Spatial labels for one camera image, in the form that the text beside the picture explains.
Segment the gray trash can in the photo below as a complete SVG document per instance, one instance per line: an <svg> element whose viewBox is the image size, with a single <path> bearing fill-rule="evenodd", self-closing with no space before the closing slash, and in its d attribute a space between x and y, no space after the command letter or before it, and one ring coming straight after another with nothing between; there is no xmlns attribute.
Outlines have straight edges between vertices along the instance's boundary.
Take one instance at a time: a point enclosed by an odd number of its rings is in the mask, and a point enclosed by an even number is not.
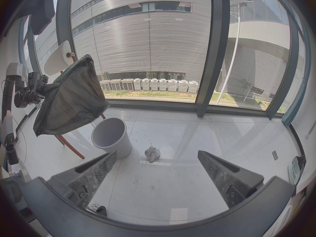
<svg viewBox="0 0 316 237"><path fill-rule="evenodd" d="M107 118L93 129L92 143L105 152L117 151L117 158L122 159L129 155L132 144L126 132L126 124L120 118Z"/></svg>

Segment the gray building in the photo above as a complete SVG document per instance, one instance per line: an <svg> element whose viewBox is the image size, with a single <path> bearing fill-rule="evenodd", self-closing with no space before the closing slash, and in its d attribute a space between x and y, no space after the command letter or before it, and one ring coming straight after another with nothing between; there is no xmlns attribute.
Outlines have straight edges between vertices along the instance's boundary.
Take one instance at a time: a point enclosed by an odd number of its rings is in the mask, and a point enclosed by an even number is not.
<svg viewBox="0 0 316 237"><path fill-rule="evenodd" d="M277 0L231 0L229 39L216 90L221 91L231 63L238 25L234 13L243 1L247 6L240 9L239 44L224 91L271 101L290 48L287 14ZM77 57L87 53L93 57L99 80L165 78L200 83L211 0L72 0L70 16ZM54 20L35 41L41 69L57 48Z"/></svg>

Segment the crumpled paper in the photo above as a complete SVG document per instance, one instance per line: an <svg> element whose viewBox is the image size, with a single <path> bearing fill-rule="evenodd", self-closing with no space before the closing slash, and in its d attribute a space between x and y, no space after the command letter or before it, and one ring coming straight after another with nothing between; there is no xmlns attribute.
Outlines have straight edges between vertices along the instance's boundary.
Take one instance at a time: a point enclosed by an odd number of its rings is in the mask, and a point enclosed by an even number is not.
<svg viewBox="0 0 316 237"><path fill-rule="evenodd" d="M145 151L145 156L150 163L153 163L160 156L160 150L150 145L150 147Z"/></svg>

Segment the street lamp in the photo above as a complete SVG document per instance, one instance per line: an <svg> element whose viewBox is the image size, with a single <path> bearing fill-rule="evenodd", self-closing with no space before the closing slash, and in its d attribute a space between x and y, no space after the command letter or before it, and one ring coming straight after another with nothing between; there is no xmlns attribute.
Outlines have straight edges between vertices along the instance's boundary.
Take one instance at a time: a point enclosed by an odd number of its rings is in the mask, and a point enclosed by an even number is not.
<svg viewBox="0 0 316 237"><path fill-rule="evenodd" d="M237 28L237 36L236 36L235 49L234 49L232 61L231 61L230 66L229 66L229 70L228 70L228 73L227 73L227 76L226 76L226 79L225 79L223 88L222 88L222 90L221 90L221 93L219 94L219 97L218 97L218 100L217 100L217 102L216 102L216 105L218 105L219 101L220 101L221 98L222 98L222 95L223 95L224 89L225 89L225 87L226 87L226 84L227 84L227 81L228 81L230 72L231 72L232 67L233 67L233 63L234 63L234 60L235 60L235 56L236 56L237 45L238 45L238 39L239 39L239 30L240 30L240 8L243 7L243 6L247 6L247 3L248 3L248 2L252 2L252 1L245 1L245 2L238 3L238 28Z"/></svg>

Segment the white floor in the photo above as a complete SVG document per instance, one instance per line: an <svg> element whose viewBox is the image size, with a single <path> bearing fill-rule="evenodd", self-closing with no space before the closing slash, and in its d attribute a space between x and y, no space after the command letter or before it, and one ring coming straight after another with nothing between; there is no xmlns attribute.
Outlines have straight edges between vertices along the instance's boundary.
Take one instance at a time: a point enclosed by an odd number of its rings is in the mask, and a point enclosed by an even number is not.
<svg viewBox="0 0 316 237"><path fill-rule="evenodd" d="M200 164L198 150L210 152L264 176L288 178L288 164L300 155L292 132L280 119L109 108L105 117L120 117L127 125L133 148L117 160L93 202L108 209L108 218L137 224L181 224L210 217L228 209ZM91 142L93 127L102 118L65 135L84 156L82 160L54 136L36 138L36 113L18 132L20 159L32 178L50 176L91 160L104 151ZM161 155L154 163L144 151L153 145ZM278 159L274 160L272 151Z"/></svg>

